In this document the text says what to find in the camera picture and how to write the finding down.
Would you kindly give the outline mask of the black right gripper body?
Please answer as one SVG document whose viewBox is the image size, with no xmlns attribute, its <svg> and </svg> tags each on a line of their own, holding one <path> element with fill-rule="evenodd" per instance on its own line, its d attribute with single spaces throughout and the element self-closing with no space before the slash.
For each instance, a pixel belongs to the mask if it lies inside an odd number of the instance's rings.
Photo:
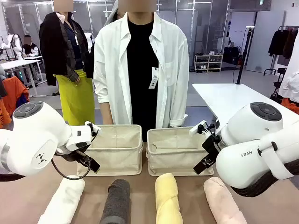
<svg viewBox="0 0 299 224">
<path fill-rule="evenodd" d="M 219 135 L 211 134 L 205 142 L 202 144 L 202 147 L 207 152 L 207 156 L 204 158 L 205 161 L 216 161 L 216 158 L 219 154 L 220 148 L 218 144 L 220 143 Z"/>
</svg>

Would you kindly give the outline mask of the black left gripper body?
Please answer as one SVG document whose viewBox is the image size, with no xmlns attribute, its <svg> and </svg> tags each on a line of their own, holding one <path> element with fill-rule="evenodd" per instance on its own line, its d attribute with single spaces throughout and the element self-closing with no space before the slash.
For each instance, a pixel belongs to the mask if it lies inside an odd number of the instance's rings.
<svg viewBox="0 0 299 224">
<path fill-rule="evenodd" d="M 88 155 L 86 155 L 85 153 L 78 151 L 78 150 L 72 151 L 69 154 L 59 153 L 59 156 L 63 157 L 68 162 L 76 161 L 77 163 L 79 163 L 85 167 L 92 166 L 91 158 Z"/>
</svg>

